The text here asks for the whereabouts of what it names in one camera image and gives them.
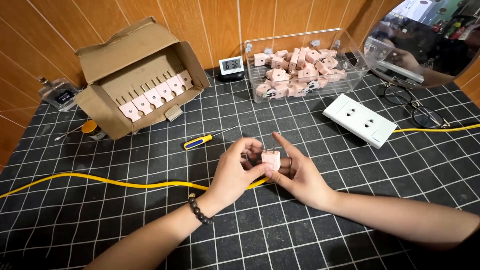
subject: small jar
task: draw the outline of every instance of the small jar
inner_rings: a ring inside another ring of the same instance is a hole
[[[100,140],[107,135],[93,120],[88,120],[84,123],[82,132],[94,140]]]

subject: white wall outlet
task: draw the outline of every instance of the white wall outlet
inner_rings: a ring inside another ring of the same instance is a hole
[[[323,114],[377,149],[396,129],[396,124],[344,94],[337,97]]]

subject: eyeglasses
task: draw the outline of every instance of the eyeglasses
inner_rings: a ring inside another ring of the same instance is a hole
[[[387,84],[383,97],[392,104],[401,105],[402,107],[408,105],[413,108],[412,119],[421,128],[437,129],[450,127],[450,123],[440,116],[439,113],[420,105],[418,101],[413,100],[410,91],[401,86],[391,83]]]

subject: yellow screwdriver handle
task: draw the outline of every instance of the yellow screwdriver handle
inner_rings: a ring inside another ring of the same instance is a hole
[[[201,144],[204,144],[204,143],[210,141],[211,139],[212,139],[212,136],[210,134],[207,135],[207,136],[199,137],[199,138],[196,138],[196,139],[193,139],[189,142],[184,143],[183,148],[185,148],[185,150],[192,149],[196,146],[199,146]]]

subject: round mirror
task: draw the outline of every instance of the round mirror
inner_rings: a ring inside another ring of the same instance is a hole
[[[479,15],[480,0],[405,0],[373,27],[364,54],[397,85],[444,85],[478,58]]]

